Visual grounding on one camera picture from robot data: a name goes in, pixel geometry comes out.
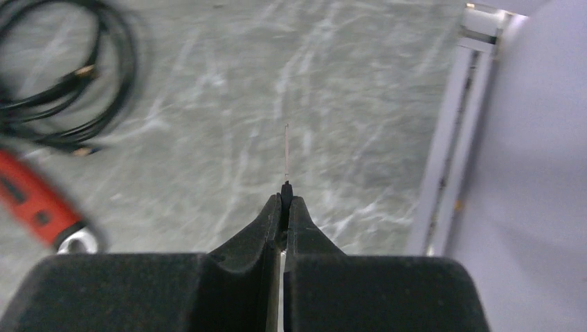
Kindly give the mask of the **small black key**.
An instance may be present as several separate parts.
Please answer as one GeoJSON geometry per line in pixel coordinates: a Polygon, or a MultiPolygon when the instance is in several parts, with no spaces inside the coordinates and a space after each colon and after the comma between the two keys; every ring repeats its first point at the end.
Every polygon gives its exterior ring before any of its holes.
{"type": "Polygon", "coordinates": [[[287,234],[288,223],[289,223],[289,211],[291,207],[291,201],[293,199],[293,189],[289,182],[289,124],[285,125],[285,154],[284,154],[284,174],[285,181],[282,184],[280,195],[281,195],[281,217],[280,217],[280,228],[282,235],[285,237],[287,234]]]}

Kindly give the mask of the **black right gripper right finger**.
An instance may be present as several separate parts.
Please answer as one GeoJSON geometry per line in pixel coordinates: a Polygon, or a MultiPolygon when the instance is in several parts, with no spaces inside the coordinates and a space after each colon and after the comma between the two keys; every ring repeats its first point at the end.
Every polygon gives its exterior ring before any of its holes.
{"type": "Polygon", "coordinates": [[[284,282],[286,331],[489,330],[461,264],[347,255],[314,224],[299,196],[289,208],[284,282]]]}

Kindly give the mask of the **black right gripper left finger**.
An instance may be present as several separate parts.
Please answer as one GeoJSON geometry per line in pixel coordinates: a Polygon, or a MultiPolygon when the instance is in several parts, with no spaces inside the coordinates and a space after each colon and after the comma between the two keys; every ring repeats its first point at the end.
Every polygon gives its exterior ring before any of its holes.
{"type": "Polygon", "coordinates": [[[2,331],[275,331],[279,194],[209,253],[55,255],[27,275],[2,331]]]}

